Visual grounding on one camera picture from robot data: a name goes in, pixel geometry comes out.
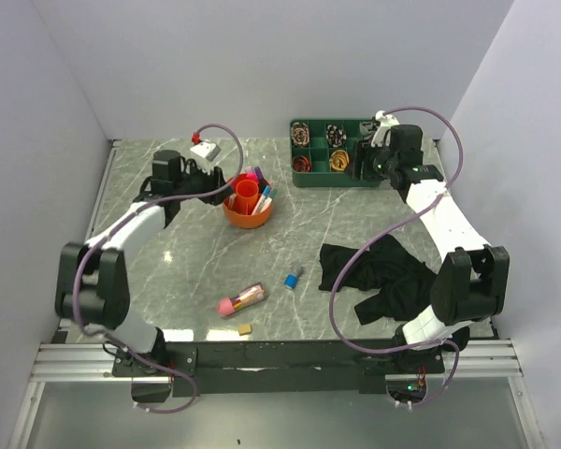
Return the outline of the orange round organizer container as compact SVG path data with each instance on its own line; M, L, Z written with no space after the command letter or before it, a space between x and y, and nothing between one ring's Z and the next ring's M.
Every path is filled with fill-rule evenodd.
M265 179L254 182L247 178L246 173L240 173L231 186L232 194L237 195L234 207L231 210L228 208L229 197L223 202L223 212L227 220L242 229L254 229L264 225L272 215L273 201L263 213L251 215L251 212L258 196L268 185L271 187L271 184Z

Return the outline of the purple cap black highlighter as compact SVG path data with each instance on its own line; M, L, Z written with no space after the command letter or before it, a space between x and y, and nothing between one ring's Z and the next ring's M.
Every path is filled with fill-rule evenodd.
M264 179L264 175L260 167L254 167L253 172L255 173L258 182Z

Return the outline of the thin blue pen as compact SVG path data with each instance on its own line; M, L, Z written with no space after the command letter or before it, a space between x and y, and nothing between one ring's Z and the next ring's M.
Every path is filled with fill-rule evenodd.
M260 206L261 206L261 203L262 203L265 199L266 199L266 196L265 196L264 194L260 194L260 195L258 196L258 199L257 199L257 201L256 201L256 203L255 203L255 205L254 205L254 208L252 209L251 215L254 215L254 214L257 214L257 213L258 213L258 210L259 210L259 208L260 208Z

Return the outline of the blue white pen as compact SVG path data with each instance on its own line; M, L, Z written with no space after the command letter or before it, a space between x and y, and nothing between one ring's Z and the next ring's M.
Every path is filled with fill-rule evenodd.
M267 200L267 198L270 194L270 191L271 191L271 187L268 185L264 189L263 193L260 195L260 198L259 198L258 202L256 203L256 206L254 207L253 211L252 211L252 215L259 214L261 212L261 210L263 209L264 204L265 204L265 202L266 202L266 200Z

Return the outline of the green cap white pen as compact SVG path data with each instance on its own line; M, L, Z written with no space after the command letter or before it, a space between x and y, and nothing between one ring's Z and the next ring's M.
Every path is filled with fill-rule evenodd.
M262 204L262 208L260 209L260 212L263 213L266 209L268 209L270 207L270 205L272 204L272 201L275 197L275 195L277 194L278 190L277 189L273 189L269 195L266 197L265 201Z

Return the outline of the clear pencil case pink cap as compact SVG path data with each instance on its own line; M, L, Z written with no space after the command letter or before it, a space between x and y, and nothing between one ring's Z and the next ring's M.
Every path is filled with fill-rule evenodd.
M223 298L217 306L217 313L227 317L266 298L266 289L259 282L246 287L234 297Z

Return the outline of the small tan eraser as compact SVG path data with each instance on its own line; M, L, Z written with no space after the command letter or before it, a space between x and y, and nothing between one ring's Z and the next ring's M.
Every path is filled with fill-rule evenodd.
M251 333L252 333L252 326L250 324L244 324L238 328L238 334L240 336L249 335Z

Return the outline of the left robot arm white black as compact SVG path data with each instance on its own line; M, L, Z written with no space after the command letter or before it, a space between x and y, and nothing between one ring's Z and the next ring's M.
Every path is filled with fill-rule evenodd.
M99 235L70 242L61 251L56 313L76 323L83 335L136 353L135 364L149 376L162 373L170 357L163 331L130 308L127 263L171 224L183 201L198 198L218 206L230 196L223 171L214 164L219 153L208 140L195 144L188 157L174 150L156 152L151 174L127 212Z

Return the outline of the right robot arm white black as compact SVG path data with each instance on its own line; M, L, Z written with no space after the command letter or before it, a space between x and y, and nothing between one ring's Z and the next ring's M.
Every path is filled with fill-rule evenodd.
M478 234L455 204L440 171L424 164L419 126L390 119L362 123L361 129L367 137L356 143L360 173L390 182L422 220L442 261L429 305L399 329L391 350L394 367L412 372L423 363L423 350L502 312L510 256Z

